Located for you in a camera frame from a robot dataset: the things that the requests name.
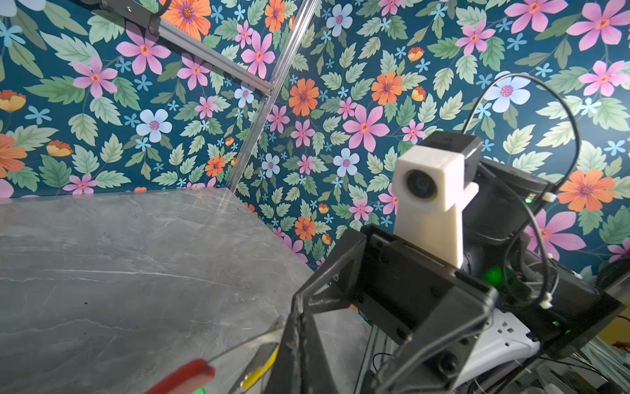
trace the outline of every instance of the cable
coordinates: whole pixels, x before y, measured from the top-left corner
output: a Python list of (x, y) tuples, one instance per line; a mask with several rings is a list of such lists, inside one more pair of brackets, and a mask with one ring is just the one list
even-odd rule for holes
[(502, 81), (503, 79), (506, 79), (506, 78), (512, 78), (512, 77), (519, 77), (519, 78), (529, 79), (530, 81), (533, 81), (533, 82), (537, 83), (539, 86), (542, 86), (543, 88), (545, 88), (545, 90), (550, 92), (551, 95), (553, 97), (555, 97), (555, 99), (557, 101), (560, 102), (560, 105), (562, 106), (562, 108), (565, 110), (567, 116), (569, 117), (569, 122), (571, 123), (571, 128), (573, 129), (573, 135), (575, 136), (576, 151), (575, 151), (575, 155), (573, 157), (573, 161), (571, 162), (571, 166), (569, 167), (569, 171), (566, 173), (566, 175), (562, 179), (560, 179), (560, 181), (558, 183), (556, 183), (556, 187), (554, 188), (554, 193), (555, 193), (560, 188), (560, 186), (562, 186), (567, 181), (567, 179), (569, 179), (569, 177), (571, 176), (571, 174), (575, 170), (575, 166), (577, 165), (578, 157), (580, 155), (580, 149), (581, 149), (581, 146), (582, 146), (582, 140), (581, 140), (581, 137), (580, 137), (580, 132), (578, 131), (578, 122), (575, 120), (575, 117), (573, 116), (573, 112), (571, 112), (571, 109), (566, 104), (564, 99), (562, 97), (560, 97), (560, 95), (557, 94), (554, 90), (552, 90), (550, 87), (548, 87), (545, 84), (545, 82), (542, 82), (540, 79), (538, 79), (536, 77), (532, 77), (529, 74), (525, 74), (525, 73), (521, 74), (521, 73), (517, 73), (517, 72), (511, 72), (509, 74), (502, 75), (499, 78), (496, 78), (490, 85), (488, 85), (488, 87), (482, 92), (481, 96), (479, 96), (479, 98), (475, 102), (475, 104), (474, 104), (474, 106), (472, 108), (472, 111), (470, 112), (470, 114), (468, 115), (468, 118), (466, 119), (466, 123), (464, 123), (464, 128), (462, 129), (462, 134), (466, 134), (466, 131), (468, 131), (468, 127), (470, 126), (470, 123), (473, 120), (474, 114), (475, 114), (475, 112), (477, 112), (477, 109), (479, 109), (479, 106), (481, 104), (481, 100), (483, 100), (483, 98), (486, 96), (486, 93), (490, 90), (490, 88), (492, 88), (493, 86), (496, 86), (496, 84), (499, 81)]

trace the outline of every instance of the gray marble table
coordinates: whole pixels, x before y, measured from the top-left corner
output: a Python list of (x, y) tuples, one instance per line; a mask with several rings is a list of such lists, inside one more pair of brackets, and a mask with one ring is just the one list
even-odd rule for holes
[[(0, 393), (143, 393), (286, 316), (312, 274), (226, 189), (0, 203)], [(369, 326), (318, 317), (351, 392)]]

